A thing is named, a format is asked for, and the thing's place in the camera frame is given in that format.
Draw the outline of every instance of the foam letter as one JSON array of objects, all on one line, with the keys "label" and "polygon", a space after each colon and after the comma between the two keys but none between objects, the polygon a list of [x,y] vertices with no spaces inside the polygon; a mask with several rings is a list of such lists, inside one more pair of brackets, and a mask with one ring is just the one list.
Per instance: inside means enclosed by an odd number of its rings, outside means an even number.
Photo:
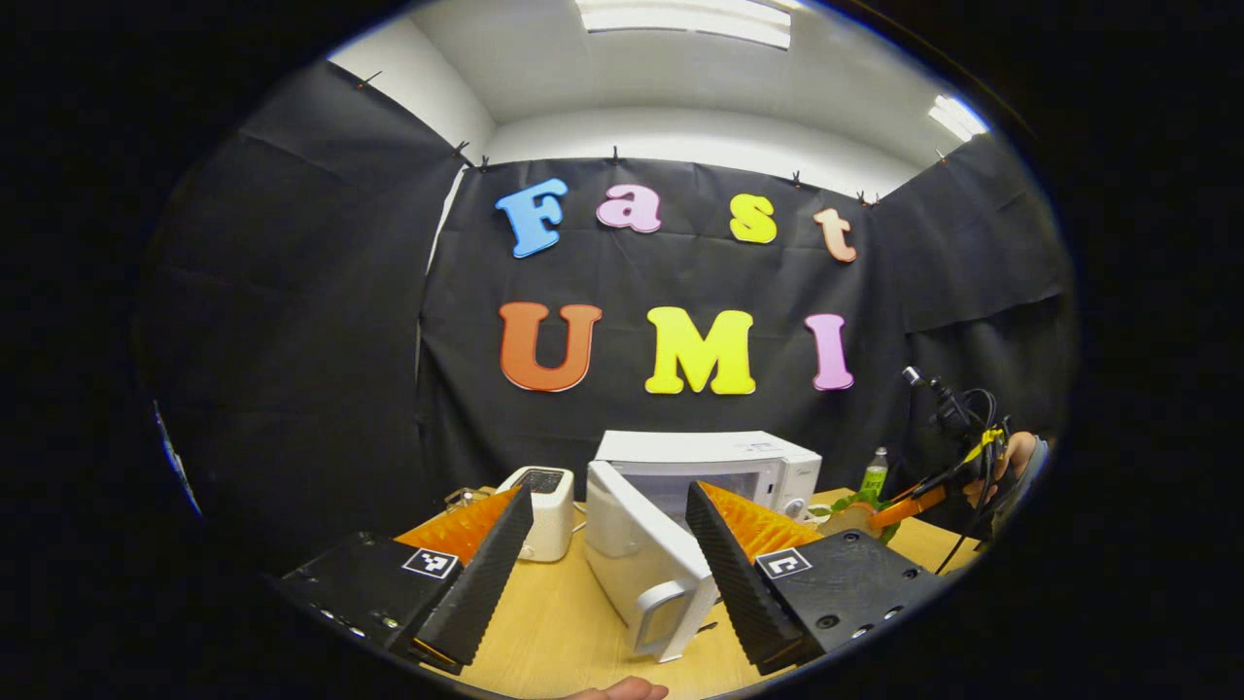
[{"label": "foam letter", "polygon": [[561,307],[566,318],[566,359],[557,369],[536,364],[536,333],[540,321],[549,317],[544,303],[511,301],[500,310],[505,318],[501,334],[501,373],[505,378],[531,392],[565,392],[587,375],[592,356],[592,326],[601,318],[601,310],[590,303],[569,303]]},{"label": "foam letter", "polygon": [[[627,194],[629,199],[622,199]],[[661,196],[642,184],[615,184],[605,190],[608,196],[596,209],[596,218],[615,228],[631,226],[639,233],[652,233],[661,228],[657,206]]]},{"label": "foam letter", "polygon": [[773,201],[755,194],[735,194],[730,199],[730,233],[739,240],[769,242],[778,237],[778,224],[769,218],[774,213]]},{"label": "foam letter", "polygon": [[699,393],[717,366],[714,394],[751,394],[756,383],[748,367],[748,328],[751,313],[722,311],[713,321],[708,337],[700,337],[692,317],[678,306],[657,306],[648,311],[648,320],[657,326],[657,366],[652,378],[643,383],[649,394],[678,394],[683,380],[678,366]]},{"label": "foam letter", "polygon": [[508,194],[496,200],[496,208],[510,216],[510,228],[518,242],[514,244],[514,256],[526,257],[557,242],[557,231],[544,226],[544,219],[557,225],[561,223],[561,205],[551,195],[562,196],[570,188],[559,178],[551,178]]},{"label": "foam letter", "polygon": [[846,321],[835,313],[814,313],[804,318],[804,325],[812,328],[816,337],[816,379],[812,387],[817,392],[846,389],[855,384],[855,378],[847,372],[847,361],[842,354],[842,325]]},{"label": "foam letter", "polygon": [[843,233],[851,230],[851,224],[838,218],[835,209],[825,209],[812,214],[812,220],[821,224],[821,233],[825,234],[825,246],[843,262],[855,260],[855,247],[847,245]]}]

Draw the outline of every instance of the white wall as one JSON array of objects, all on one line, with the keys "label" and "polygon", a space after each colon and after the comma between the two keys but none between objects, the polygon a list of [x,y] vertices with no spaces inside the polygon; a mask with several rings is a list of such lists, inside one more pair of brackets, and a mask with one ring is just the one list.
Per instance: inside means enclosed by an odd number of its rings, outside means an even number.
[{"label": "white wall", "polygon": [[409,17],[401,17],[337,50],[330,61],[362,78],[423,119],[479,163],[496,123],[445,57]]},{"label": "white wall", "polygon": [[924,169],[858,142],[790,122],[682,108],[591,109],[499,127],[489,162],[612,154],[724,165],[790,178],[871,201]]}]

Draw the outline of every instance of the ceiling light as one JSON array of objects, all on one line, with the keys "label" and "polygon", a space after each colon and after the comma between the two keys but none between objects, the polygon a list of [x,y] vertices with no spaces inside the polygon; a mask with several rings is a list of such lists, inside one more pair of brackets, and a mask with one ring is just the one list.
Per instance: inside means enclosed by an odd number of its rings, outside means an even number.
[{"label": "ceiling light", "polygon": [[576,0],[588,32],[661,29],[790,48],[790,14],[751,0]]},{"label": "ceiling light", "polygon": [[933,108],[929,109],[929,116],[965,142],[978,133],[989,131],[980,117],[954,97],[938,94],[933,101]]}]

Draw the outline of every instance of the microwave handle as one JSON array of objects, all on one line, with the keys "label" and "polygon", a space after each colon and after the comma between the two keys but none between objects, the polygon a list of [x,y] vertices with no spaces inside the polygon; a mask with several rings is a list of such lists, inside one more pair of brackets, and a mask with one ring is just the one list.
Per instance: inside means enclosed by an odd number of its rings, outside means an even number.
[{"label": "microwave handle", "polygon": [[631,627],[631,649],[634,650],[637,655],[653,654],[659,655],[659,650],[669,644],[673,638],[673,633],[663,639],[656,639],[641,647],[641,640],[644,638],[644,633],[648,630],[648,624],[652,622],[652,615],[659,610],[663,606],[671,603],[675,598],[682,598],[687,592],[677,581],[667,581],[664,583],[658,583],[648,591],[639,594],[638,601],[636,601],[636,607],[638,614],[636,615],[636,624]]}]

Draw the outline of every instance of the white ceiling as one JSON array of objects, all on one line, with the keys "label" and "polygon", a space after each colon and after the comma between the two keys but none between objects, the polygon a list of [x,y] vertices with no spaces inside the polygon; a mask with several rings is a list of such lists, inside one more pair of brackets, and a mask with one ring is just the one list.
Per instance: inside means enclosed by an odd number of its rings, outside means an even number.
[{"label": "white ceiling", "polygon": [[592,108],[684,107],[785,119],[921,168],[960,144],[928,116],[943,82],[822,10],[792,11],[789,51],[672,31],[588,35],[573,0],[440,0],[412,19],[499,126]]}]

